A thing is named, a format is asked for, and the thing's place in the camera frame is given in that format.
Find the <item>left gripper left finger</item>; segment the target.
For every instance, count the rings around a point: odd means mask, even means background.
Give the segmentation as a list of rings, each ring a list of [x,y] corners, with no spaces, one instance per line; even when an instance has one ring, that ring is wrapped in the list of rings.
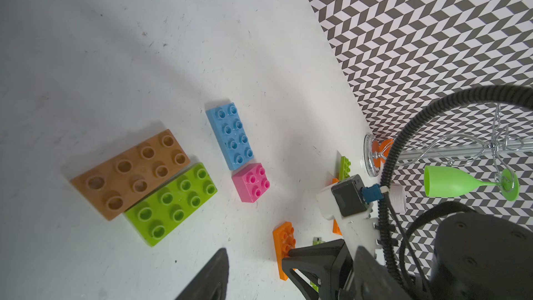
[[[176,297],[176,300],[225,300],[228,278],[228,253],[226,248],[220,248]]]

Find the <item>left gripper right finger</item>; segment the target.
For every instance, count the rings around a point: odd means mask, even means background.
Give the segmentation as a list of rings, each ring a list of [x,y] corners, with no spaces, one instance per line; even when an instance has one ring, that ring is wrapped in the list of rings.
[[[364,247],[353,262],[352,299],[411,299],[408,293]]]

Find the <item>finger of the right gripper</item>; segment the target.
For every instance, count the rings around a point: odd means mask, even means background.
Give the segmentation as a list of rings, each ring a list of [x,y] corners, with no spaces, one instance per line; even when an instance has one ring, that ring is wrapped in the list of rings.
[[[353,268],[344,240],[291,249],[282,269],[305,299],[338,299]]]

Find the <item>orange lego brick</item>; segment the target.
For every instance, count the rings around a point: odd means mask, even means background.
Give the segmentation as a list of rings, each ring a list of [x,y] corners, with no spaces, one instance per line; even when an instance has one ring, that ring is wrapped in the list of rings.
[[[276,251],[276,262],[278,265],[278,273],[281,280],[288,279],[286,273],[283,272],[282,260],[288,257],[290,250],[296,248],[296,240],[294,238],[294,227],[291,222],[284,222],[273,231],[273,241]]]
[[[343,234],[342,234],[342,232],[340,230],[340,227],[339,227],[339,225],[338,225],[336,220],[333,220],[333,233],[337,234],[339,236],[343,236]]]

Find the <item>green lego brick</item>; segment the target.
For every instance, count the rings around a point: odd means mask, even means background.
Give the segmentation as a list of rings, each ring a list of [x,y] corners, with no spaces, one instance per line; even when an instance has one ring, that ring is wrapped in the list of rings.
[[[350,177],[351,173],[351,161],[345,156],[342,156],[340,158],[340,170],[339,170],[339,176],[338,180],[343,181],[345,179],[348,179]]]
[[[318,244],[323,244],[324,241],[322,240],[321,237],[314,237],[313,240],[312,240],[312,245],[315,246],[315,245],[318,245]]]

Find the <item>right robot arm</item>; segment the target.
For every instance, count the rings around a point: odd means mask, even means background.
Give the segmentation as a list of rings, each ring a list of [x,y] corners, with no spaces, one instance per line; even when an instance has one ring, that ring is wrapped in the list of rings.
[[[532,232],[454,201],[419,216],[406,232],[441,218],[424,285],[405,269],[395,280],[364,248],[343,240],[292,249],[283,272],[306,299],[531,299]]]

